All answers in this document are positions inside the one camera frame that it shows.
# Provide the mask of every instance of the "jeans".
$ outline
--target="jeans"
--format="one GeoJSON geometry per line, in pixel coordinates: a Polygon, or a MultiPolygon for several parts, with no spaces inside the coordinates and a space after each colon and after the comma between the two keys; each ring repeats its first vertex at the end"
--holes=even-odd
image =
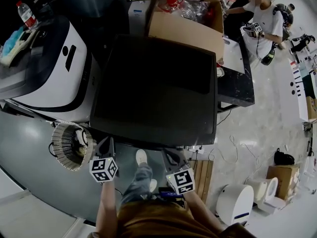
{"type": "Polygon", "coordinates": [[[156,199],[150,192],[150,182],[153,173],[147,163],[141,163],[134,175],[133,181],[122,196],[121,205],[148,199],[156,199]]]}

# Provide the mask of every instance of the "floor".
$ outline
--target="floor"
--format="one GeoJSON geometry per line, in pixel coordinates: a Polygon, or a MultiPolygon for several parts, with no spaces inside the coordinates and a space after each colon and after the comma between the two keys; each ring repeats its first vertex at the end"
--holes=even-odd
{"type": "MultiPolygon", "coordinates": [[[[288,154],[293,155],[296,161],[303,157],[308,140],[304,137],[301,125],[283,125],[273,70],[278,60],[289,56],[288,51],[277,50],[270,66],[259,64],[252,70],[256,104],[232,110],[229,117],[217,127],[215,144],[205,146],[205,154],[198,156],[198,159],[210,157],[215,161],[207,199],[207,206],[212,211],[225,185],[243,183],[249,176],[265,177],[267,167],[273,163],[273,158],[269,157],[278,147],[285,152],[284,145],[287,145],[288,154]]],[[[228,112],[220,114],[218,120],[227,115],[228,112]]],[[[14,117],[2,112],[0,124],[0,165],[41,200],[65,213],[94,222],[101,186],[89,175],[88,166],[72,172],[63,168],[49,154],[48,145],[53,132],[51,125],[45,121],[14,117]]],[[[120,168],[116,187],[122,192],[131,182],[137,168],[136,150],[116,145],[120,168]]],[[[161,155],[154,151],[148,152],[148,159],[158,185],[164,185],[161,155]]],[[[117,192],[117,205],[120,199],[117,192]]]]}

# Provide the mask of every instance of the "white sneaker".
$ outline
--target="white sneaker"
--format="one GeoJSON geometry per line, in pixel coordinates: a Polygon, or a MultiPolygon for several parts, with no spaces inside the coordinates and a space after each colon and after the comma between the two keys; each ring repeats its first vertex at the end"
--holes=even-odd
{"type": "Polygon", "coordinates": [[[141,163],[148,163],[147,154],[143,149],[139,149],[137,151],[135,158],[137,159],[138,165],[140,165],[141,163]]]}
{"type": "Polygon", "coordinates": [[[158,185],[158,181],[155,179],[152,179],[150,182],[150,192],[153,192],[155,188],[157,187],[157,185],[158,185]]]}

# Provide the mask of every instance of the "black monitor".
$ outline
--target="black monitor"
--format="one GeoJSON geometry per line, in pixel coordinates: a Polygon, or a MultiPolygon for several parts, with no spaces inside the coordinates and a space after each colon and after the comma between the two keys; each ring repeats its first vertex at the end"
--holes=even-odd
{"type": "Polygon", "coordinates": [[[155,145],[213,144],[216,104],[213,52],[120,35],[99,81],[90,126],[155,145]]]}

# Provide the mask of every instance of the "blue cloth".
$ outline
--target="blue cloth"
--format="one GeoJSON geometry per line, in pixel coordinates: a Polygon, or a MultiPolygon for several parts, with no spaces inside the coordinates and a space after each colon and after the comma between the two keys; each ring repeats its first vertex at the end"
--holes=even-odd
{"type": "Polygon", "coordinates": [[[121,205],[141,200],[156,199],[150,192],[152,169],[147,163],[141,163],[134,175],[133,181],[122,196],[121,205]]]}
{"type": "Polygon", "coordinates": [[[10,51],[13,49],[15,43],[17,42],[17,40],[19,39],[20,35],[23,32],[23,27],[20,27],[17,31],[14,31],[10,38],[7,39],[4,43],[3,46],[3,52],[2,52],[2,56],[5,57],[7,54],[10,53],[10,51]]]}

